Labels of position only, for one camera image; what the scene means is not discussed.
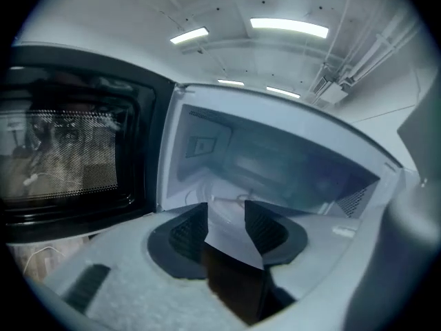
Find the ceiling light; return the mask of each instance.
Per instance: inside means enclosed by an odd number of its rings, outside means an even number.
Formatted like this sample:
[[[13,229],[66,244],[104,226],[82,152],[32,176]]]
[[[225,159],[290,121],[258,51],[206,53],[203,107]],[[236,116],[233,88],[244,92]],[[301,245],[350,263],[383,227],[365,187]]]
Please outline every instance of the ceiling light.
[[[286,96],[291,96],[291,97],[294,97],[294,98],[300,98],[300,95],[298,95],[298,94],[291,93],[291,92],[284,91],[284,90],[278,90],[277,88],[267,87],[267,90],[272,91],[272,92],[281,93],[281,94],[284,94]]]
[[[188,41],[189,39],[206,36],[208,34],[208,31],[205,27],[199,28],[198,30],[193,30],[191,32],[187,32],[184,34],[181,34],[180,36],[174,37],[170,39],[170,41],[173,44],[181,43],[183,41]]]
[[[295,30],[326,38],[328,28],[313,25],[312,23],[293,21],[291,19],[250,19],[253,28],[275,28],[279,30]]]
[[[220,83],[228,83],[230,85],[236,85],[236,86],[244,86],[245,84],[240,81],[229,81],[229,80],[218,80]]]

